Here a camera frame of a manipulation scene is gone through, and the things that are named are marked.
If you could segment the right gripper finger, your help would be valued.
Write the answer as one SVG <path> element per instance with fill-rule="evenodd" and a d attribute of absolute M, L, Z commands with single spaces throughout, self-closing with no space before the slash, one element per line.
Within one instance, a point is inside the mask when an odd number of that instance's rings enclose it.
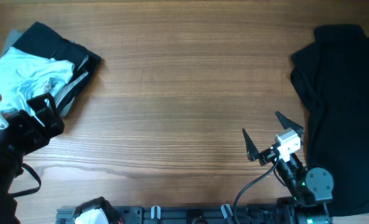
<path fill-rule="evenodd" d="M 259 159 L 259 151 L 257 150 L 255 144 L 251 140 L 249 134 L 246 132 L 246 129 L 242 129 L 242 133 L 245 139 L 246 144 L 246 154 L 249 161 L 253 162 Z"/>
<path fill-rule="evenodd" d="M 299 135 L 299 137 L 301 137 L 304 134 L 304 128 L 300 124 L 297 124 L 294 121 L 290 120 L 289 118 L 285 117 L 279 111 L 276 111 L 275 115 L 277 116 L 278 121 L 281 123 L 284 129 L 291 128 Z"/>

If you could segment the light blue t-shirt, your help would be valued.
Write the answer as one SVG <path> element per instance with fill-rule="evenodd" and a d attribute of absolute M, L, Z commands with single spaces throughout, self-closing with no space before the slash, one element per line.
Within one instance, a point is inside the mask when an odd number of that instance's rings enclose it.
<path fill-rule="evenodd" d="M 56 97 L 73 77 L 75 65 L 27 54 L 10 47 L 0 58 L 0 111 L 24 110 L 34 116 L 27 100 L 50 93 Z"/>

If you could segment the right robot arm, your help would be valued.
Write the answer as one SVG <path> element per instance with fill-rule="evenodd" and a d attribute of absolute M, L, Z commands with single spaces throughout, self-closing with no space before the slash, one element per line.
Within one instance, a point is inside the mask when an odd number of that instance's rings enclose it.
<path fill-rule="evenodd" d="M 246 130 L 242 130 L 248 160 L 258 161 L 261 166 L 272 164 L 272 167 L 238 193 L 232 208 L 233 221 L 240 222 L 237 206 L 244 192 L 273 173 L 291 195 L 278 198 L 274 204 L 248 204 L 244 213 L 249 223 L 332 223 L 327 208 L 333 199 L 332 174 L 322 167 L 302 164 L 296 152 L 303 146 L 304 128 L 278 111 L 275 115 L 284 131 L 276 135 L 272 146 L 261 152 Z"/>

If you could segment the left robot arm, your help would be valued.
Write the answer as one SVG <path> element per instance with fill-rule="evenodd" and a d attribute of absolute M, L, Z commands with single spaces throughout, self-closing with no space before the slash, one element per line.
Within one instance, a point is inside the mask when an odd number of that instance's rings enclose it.
<path fill-rule="evenodd" d="M 9 191 L 13 180 L 25 170 L 39 185 L 42 184 L 35 170 L 23 163 L 24 156 L 48 145 L 65 128 L 50 93 L 27 100 L 27 104 L 34 110 L 35 116 L 20 110 L 8 117 L 6 127 L 0 129 L 0 223 L 19 223 L 15 198 L 40 190 L 40 187 L 35 187 L 14 193 Z"/>

